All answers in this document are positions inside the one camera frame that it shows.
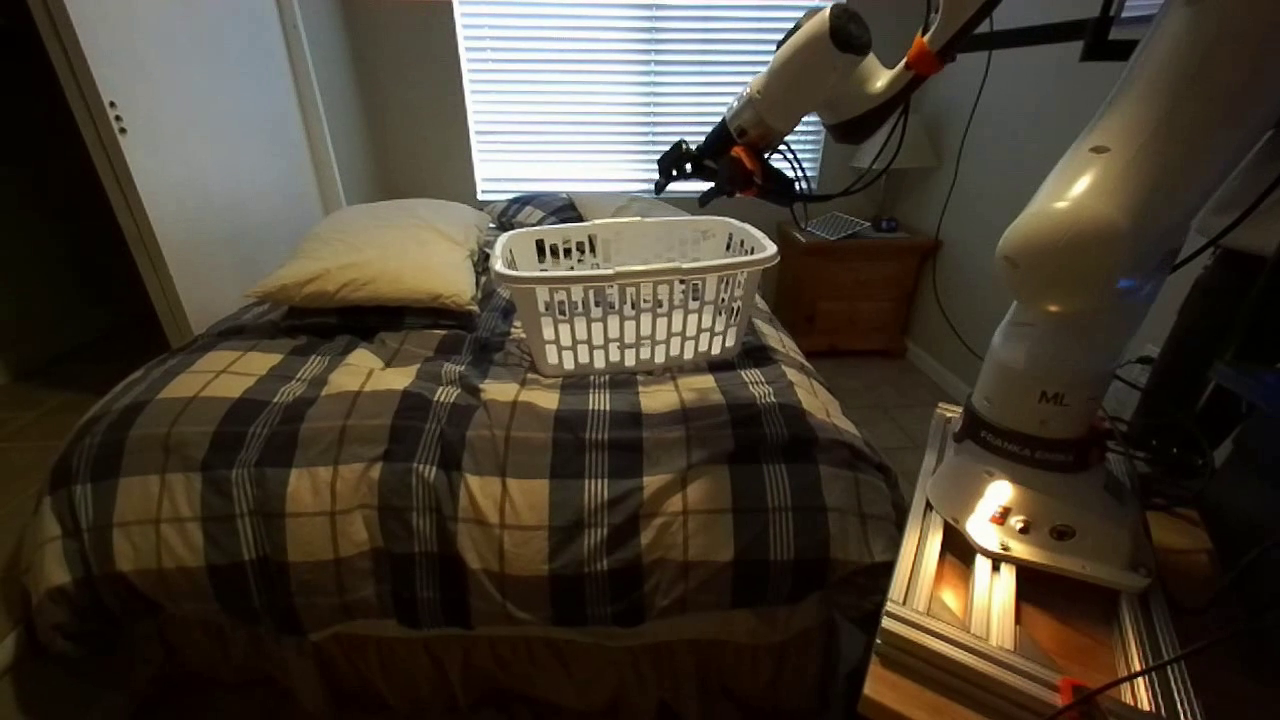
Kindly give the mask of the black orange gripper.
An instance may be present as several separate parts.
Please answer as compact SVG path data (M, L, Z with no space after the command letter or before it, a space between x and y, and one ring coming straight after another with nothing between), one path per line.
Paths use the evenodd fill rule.
M718 196L756 196L793 204L794 183L767 162L767 147L718 120L698 145L677 140L655 157L650 193L664 196L677 180L703 180L698 204Z

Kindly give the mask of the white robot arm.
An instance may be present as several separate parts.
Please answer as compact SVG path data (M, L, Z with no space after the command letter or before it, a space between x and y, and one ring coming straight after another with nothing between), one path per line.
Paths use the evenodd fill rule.
M801 120L858 145L923 89L998 0L938 0L898 59L878 59L857 0L805 12L696 145L661 151L655 180L788 204L767 164ZM1162 285L1199 208L1280 120L1280 0L1169 0L1112 96L996 244L1013 291L965 432L1022 466L1073 472L1101 456L1112 359Z

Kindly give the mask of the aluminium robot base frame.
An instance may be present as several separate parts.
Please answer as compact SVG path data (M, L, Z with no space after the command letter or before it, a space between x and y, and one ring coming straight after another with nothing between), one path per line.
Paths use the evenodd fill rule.
M934 507L959 409L929 424L865 682L873 720L1203 720L1154 588L1078 586L990 557L984 524Z

